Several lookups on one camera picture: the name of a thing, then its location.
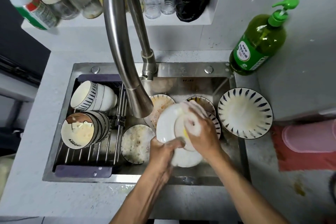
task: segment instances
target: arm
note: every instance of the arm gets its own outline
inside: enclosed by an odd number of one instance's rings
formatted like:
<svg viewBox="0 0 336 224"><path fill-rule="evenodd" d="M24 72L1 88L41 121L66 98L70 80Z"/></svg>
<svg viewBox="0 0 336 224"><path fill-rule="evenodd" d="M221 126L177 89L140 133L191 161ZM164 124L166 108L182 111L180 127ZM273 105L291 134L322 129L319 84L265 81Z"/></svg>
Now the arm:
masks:
<svg viewBox="0 0 336 224"><path fill-rule="evenodd" d="M148 220L156 198L168 182L170 165L176 148L184 147L178 139L162 144L154 137L150 142L149 164L110 224L143 224Z"/></svg>
<svg viewBox="0 0 336 224"><path fill-rule="evenodd" d="M245 224L283 224L288 221L235 169L222 150L215 127L204 109L194 101L186 103L189 115L184 126L194 148L215 170L229 192Z"/></svg>

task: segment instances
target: red cloth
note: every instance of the red cloth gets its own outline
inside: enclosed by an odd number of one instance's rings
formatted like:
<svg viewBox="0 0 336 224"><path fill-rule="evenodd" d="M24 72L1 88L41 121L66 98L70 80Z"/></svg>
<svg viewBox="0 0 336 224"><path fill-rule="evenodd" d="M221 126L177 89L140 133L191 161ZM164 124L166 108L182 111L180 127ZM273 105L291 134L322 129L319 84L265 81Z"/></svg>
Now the red cloth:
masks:
<svg viewBox="0 0 336 224"><path fill-rule="evenodd" d="M278 158L279 171L336 170L336 152L298 153L289 149L282 140L284 127L271 128L272 141Z"/></svg>

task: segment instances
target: person's left hand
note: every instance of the person's left hand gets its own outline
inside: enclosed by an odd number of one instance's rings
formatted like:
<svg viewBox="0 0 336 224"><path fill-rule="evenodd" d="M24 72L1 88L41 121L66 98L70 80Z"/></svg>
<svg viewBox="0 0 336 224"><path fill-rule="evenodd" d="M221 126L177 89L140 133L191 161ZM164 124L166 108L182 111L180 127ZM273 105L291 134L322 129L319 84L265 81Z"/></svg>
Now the person's left hand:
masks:
<svg viewBox="0 0 336 224"><path fill-rule="evenodd" d="M174 139L165 144L160 143L156 137L150 142L148 169L158 174L162 182L167 183L173 170L170 164L176 148L183 148L185 143L179 139Z"/></svg>

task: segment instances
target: sink basin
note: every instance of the sink basin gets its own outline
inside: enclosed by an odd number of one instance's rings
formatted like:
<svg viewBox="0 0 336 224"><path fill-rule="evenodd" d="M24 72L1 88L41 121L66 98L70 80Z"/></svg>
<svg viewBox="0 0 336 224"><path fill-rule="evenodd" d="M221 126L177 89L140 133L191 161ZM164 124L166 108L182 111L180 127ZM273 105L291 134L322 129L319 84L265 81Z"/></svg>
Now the sink basin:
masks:
<svg viewBox="0 0 336 224"><path fill-rule="evenodd" d="M141 77L142 63L135 65L139 77ZM157 65L157 77L153 81L142 81L149 96L167 94L177 103L192 96L202 96L212 102L217 109L221 96L230 88L235 87L234 77L229 71L227 63L158 63ZM144 172L146 163L130 164L120 155L118 165L113 167L117 137L116 127L112 129L109 140L106 139L82 150L69 149L61 140L61 124L67 115L75 111L69 107L71 95L80 82L86 80L108 85L114 89L115 93L120 91L122 84L114 63L80 63L73 66L43 180L136 183ZM116 109L111 110L107 115L115 120ZM131 110L128 109L124 131L135 124L146 123L144 119L132 116ZM235 166L245 176L249 176L245 141L222 128L220 142ZM168 183L222 186L212 167L204 160L195 167L175 167Z"/></svg>

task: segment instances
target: bottle label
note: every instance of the bottle label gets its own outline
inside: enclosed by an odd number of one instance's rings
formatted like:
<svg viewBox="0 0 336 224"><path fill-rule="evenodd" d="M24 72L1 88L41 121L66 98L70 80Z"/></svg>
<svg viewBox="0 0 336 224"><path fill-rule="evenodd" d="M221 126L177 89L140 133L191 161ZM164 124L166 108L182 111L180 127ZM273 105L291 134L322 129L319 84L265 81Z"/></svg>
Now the bottle label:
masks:
<svg viewBox="0 0 336 224"><path fill-rule="evenodd" d="M34 27L47 30L57 24L57 18L41 0L33 0L22 7L16 7L19 13Z"/></svg>
<svg viewBox="0 0 336 224"><path fill-rule="evenodd" d="M269 58L269 56L262 55L260 52L256 51L245 35L241 37L236 48L233 50L233 57L242 69L248 71L256 70Z"/></svg>

